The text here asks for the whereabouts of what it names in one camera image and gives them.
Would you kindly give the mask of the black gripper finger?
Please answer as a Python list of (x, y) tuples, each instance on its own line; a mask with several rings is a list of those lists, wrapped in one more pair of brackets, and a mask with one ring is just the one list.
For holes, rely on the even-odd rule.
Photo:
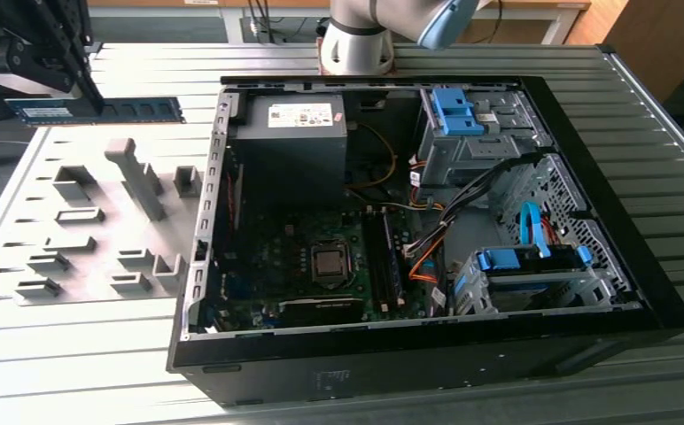
[(65, 46), (61, 56), (64, 103), (75, 119), (96, 118), (104, 107), (104, 100), (91, 78), (87, 48), (92, 45), (88, 18), (88, 3), (67, 0), (60, 2), (60, 30)]

